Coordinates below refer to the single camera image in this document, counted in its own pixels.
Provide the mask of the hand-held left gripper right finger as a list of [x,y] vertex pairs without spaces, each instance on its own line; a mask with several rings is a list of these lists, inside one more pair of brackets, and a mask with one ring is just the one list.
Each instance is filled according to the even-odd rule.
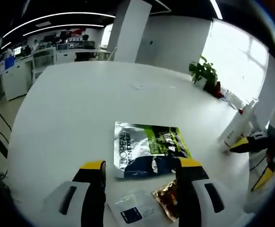
[[221,226],[217,215],[225,211],[225,204],[198,161],[178,158],[176,184],[180,227]]

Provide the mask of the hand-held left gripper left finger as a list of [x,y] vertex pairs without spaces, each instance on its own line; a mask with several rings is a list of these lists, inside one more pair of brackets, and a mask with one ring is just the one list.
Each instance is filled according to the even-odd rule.
[[102,227],[106,202],[106,162],[84,163],[44,200],[45,227]]

